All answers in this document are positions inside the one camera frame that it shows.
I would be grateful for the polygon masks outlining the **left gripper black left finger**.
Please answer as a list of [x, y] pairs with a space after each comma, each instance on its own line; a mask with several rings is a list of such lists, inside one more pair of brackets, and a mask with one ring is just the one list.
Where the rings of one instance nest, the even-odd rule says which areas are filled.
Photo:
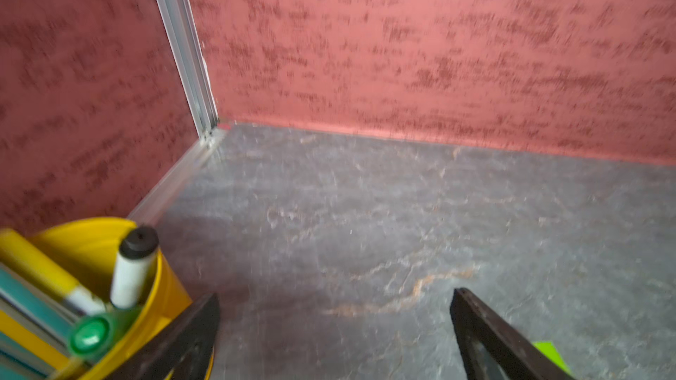
[[206, 294], [107, 377], [207, 379], [219, 322], [218, 296]]

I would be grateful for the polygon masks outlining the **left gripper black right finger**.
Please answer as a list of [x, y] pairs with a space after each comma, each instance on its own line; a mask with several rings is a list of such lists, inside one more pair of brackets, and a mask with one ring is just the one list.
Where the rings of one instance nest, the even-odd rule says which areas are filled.
[[450, 316], [468, 379], [571, 379], [467, 288], [453, 291]]

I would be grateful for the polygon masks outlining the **green rectangular block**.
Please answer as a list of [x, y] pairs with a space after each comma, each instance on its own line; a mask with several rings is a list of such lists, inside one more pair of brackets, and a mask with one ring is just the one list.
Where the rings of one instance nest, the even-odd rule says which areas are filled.
[[570, 368], [567, 363], [563, 360], [563, 357], [559, 354], [556, 346], [551, 341], [536, 341], [533, 343], [533, 346], [545, 355], [554, 365], [559, 369], [564, 371], [567, 375], [571, 376]]

